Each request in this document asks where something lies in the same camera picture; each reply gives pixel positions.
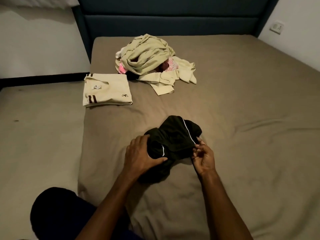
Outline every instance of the crumpled green cloth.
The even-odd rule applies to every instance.
[[[164,63],[174,50],[163,39],[145,34],[135,37],[121,52],[123,67],[137,75],[144,75]]]

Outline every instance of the blue upholstered headboard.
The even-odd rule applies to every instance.
[[[78,0],[89,59],[100,36],[258,35],[278,0]]]

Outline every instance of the white curtain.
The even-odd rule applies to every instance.
[[[78,0],[0,0],[0,4],[11,7],[62,8],[79,5]]]

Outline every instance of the floor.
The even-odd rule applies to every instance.
[[[0,239],[36,240],[36,197],[52,186],[77,190],[82,92],[82,81],[0,91]]]

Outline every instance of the brown bed sheet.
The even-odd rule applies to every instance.
[[[214,150],[228,195],[255,239],[320,236],[320,73],[252,36],[164,36],[195,62],[197,84],[176,81],[157,96],[129,82],[132,105],[86,109],[79,195],[98,205],[131,139],[169,115],[197,123]],[[92,73],[116,73],[130,37],[99,37]],[[150,239],[210,239],[201,185],[190,159],[158,184],[136,184],[126,204],[133,230]]]

